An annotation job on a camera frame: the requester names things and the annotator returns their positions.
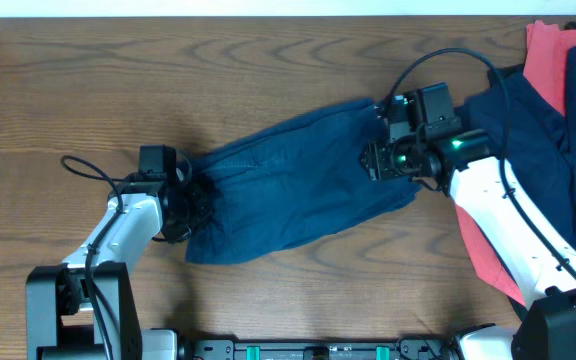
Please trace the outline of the navy blue shorts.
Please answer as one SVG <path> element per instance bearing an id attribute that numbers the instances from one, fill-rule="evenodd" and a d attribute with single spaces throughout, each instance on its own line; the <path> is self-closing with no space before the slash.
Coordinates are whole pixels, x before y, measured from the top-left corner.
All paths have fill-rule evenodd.
<path id="1" fill-rule="evenodd" d="M 387 134 L 372 99 L 321 108 L 192 161 L 212 190 L 208 224 L 185 259 L 232 265 L 335 234 L 411 203 L 405 178 L 373 181 L 360 157 Z"/>

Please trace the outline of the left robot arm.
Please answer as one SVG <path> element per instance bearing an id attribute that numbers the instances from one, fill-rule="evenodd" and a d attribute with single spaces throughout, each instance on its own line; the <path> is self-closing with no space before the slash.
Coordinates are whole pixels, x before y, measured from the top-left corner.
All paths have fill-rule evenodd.
<path id="1" fill-rule="evenodd" d="M 186 153 L 144 145 L 135 172 L 108 176 L 73 155 L 62 167 L 110 187 L 107 209 L 88 238 L 59 264 L 27 277 L 30 359 L 191 359 L 192 344 L 170 328 L 141 327 L 130 274 L 153 242 L 189 240 L 211 216 L 210 195 Z"/>

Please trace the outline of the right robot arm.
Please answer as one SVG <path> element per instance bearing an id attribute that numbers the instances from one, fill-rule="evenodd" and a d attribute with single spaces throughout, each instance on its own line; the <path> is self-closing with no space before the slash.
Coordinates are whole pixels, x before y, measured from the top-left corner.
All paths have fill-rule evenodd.
<path id="1" fill-rule="evenodd" d="M 518 329 L 465 330 L 433 359 L 576 359 L 576 251 L 544 217 L 482 129 L 469 130 L 444 83 L 388 97 L 378 108 L 389 135 L 362 162 L 373 180 L 432 178 L 483 232 L 524 300 Z"/>

